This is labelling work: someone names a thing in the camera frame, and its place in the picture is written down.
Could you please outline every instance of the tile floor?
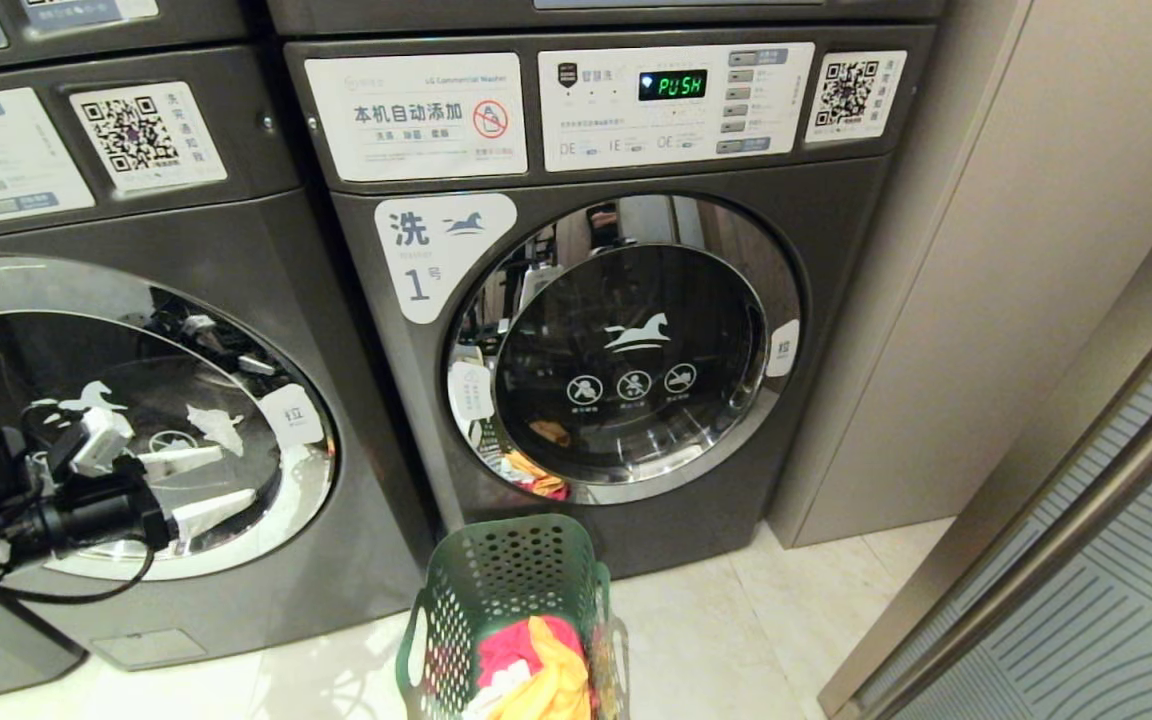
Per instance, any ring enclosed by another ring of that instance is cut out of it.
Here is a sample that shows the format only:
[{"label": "tile floor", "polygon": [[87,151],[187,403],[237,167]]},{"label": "tile floor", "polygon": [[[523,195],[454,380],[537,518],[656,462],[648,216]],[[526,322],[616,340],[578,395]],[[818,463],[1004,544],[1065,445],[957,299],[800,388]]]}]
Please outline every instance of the tile floor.
[{"label": "tile floor", "polygon": [[[628,637],[634,720],[820,720],[814,697],[950,524],[939,520],[781,551],[749,548],[612,585]],[[122,673],[88,659],[60,682],[0,696],[38,720],[402,720],[394,616],[248,655]]]}]

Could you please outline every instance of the laundry basket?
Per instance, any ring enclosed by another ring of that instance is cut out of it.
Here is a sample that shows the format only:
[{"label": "laundry basket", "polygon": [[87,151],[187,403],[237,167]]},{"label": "laundry basket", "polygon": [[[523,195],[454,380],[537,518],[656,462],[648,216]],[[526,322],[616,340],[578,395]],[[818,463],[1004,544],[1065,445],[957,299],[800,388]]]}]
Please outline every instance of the laundry basket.
[{"label": "laundry basket", "polygon": [[563,515],[479,523],[445,538],[397,652],[408,720],[458,720],[479,692],[479,643],[531,615],[576,628],[594,683],[594,719],[616,719],[608,582],[585,528]]}]

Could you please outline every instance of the washing machine drum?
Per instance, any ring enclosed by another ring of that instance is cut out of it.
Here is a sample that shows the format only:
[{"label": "washing machine drum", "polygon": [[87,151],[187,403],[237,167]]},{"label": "washing machine drum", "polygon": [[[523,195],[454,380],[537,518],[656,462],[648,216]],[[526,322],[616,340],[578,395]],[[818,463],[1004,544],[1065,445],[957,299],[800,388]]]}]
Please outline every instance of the washing machine drum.
[{"label": "washing machine drum", "polygon": [[[274,348],[215,310],[113,270],[0,258],[0,429],[46,452],[101,409],[132,430],[126,454],[180,529],[151,579],[253,560],[314,517],[328,494],[332,429]],[[52,568],[123,579],[136,543]]]},{"label": "washing machine drum", "polygon": [[[776,297],[771,310],[755,285]],[[532,234],[484,285],[452,350],[453,411],[490,468],[526,492],[658,495],[759,419],[770,327],[796,316],[796,297],[776,242],[736,211],[675,196],[583,209]],[[493,414],[467,423],[457,382],[476,363],[490,370]]]}]

